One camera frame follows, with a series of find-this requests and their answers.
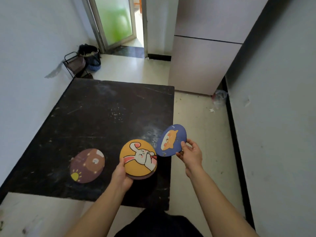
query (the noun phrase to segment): frosted glass panel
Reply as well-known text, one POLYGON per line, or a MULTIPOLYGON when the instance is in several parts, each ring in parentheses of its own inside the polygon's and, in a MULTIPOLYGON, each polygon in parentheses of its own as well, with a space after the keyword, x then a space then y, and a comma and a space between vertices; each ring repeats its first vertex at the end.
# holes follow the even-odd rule
POLYGON ((129 0, 95 0, 107 43, 133 34, 129 0))

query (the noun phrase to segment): forearm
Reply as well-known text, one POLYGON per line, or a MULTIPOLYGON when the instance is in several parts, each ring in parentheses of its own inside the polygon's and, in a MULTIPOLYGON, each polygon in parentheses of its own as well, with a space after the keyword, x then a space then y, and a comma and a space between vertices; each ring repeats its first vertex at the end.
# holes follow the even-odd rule
POLYGON ((191 182, 214 237, 258 236, 201 167, 192 171, 191 182))
POLYGON ((105 192, 65 236, 106 236, 121 205, 124 194, 124 191, 111 182, 105 192))

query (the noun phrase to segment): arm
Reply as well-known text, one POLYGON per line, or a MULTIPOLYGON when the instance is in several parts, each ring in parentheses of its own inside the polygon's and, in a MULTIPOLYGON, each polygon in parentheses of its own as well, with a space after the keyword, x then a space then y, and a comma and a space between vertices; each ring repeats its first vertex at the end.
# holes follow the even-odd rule
POLYGON ((203 170, 202 152, 198 145, 190 139, 187 142, 192 147, 182 142, 183 152, 176 155, 185 164, 185 173, 192 182, 212 236, 258 236, 203 170))
POLYGON ((131 187, 133 180, 126 176, 124 159, 112 174, 112 179, 105 192, 90 209, 79 219, 65 237, 104 237, 108 234, 112 222, 121 205, 123 197, 131 187))

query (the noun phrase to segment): sun drawing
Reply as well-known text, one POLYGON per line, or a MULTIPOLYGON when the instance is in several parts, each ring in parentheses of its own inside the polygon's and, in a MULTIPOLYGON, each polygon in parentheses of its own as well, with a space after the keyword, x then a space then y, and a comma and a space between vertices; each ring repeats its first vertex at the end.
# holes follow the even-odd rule
POLYGON ((78 170, 72 170, 72 174, 71 177, 73 178, 74 181, 80 182, 79 178, 82 177, 82 175, 80 175, 81 172, 78 173, 78 170))

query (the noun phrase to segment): cat cartoon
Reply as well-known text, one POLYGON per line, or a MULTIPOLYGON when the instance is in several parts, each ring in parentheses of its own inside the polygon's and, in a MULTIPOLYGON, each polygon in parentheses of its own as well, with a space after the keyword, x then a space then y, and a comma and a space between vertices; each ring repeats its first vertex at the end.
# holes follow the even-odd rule
POLYGON ((101 151, 97 149, 92 149, 88 153, 88 158, 83 164, 89 171, 94 172, 95 174, 104 167, 105 159, 101 151))
POLYGON ((173 144, 176 140, 177 132, 178 130, 176 131, 170 130, 165 134, 165 137, 162 139, 162 143, 161 143, 162 150, 166 150, 169 148, 173 149, 173 144))
POLYGON ((130 148, 135 151, 135 155, 124 157, 125 164, 131 160, 136 160, 137 163, 145 165, 150 171, 153 171, 157 164, 157 156, 154 152, 149 152, 145 149, 138 149, 141 146, 139 142, 132 142, 130 148))

